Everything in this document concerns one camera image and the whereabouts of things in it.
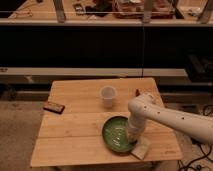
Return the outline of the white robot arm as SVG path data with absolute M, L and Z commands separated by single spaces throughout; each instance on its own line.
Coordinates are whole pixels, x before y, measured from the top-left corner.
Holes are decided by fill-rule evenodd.
M 136 141 L 145 130 L 147 119 L 182 132 L 199 142 L 213 145 L 213 117 L 160 107 L 151 93 L 143 93 L 128 103 L 130 116 L 126 131 L 130 142 Z

